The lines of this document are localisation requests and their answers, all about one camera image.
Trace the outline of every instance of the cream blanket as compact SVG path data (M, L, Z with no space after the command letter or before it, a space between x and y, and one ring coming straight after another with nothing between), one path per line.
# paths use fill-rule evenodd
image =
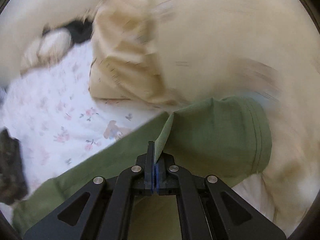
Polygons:
M94 97L260 100L273 222L292 233L320 188L320 36L299 0L103 0L92 40Z

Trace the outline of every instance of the white floral fabric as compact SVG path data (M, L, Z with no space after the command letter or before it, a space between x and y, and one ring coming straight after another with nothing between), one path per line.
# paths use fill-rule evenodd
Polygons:
M20 140L30 194L162 111L131 100L94 100L91 63L91 43L76 45L60 63L30 70L9 87L2 122ZM11 208L0 208L10 221Z

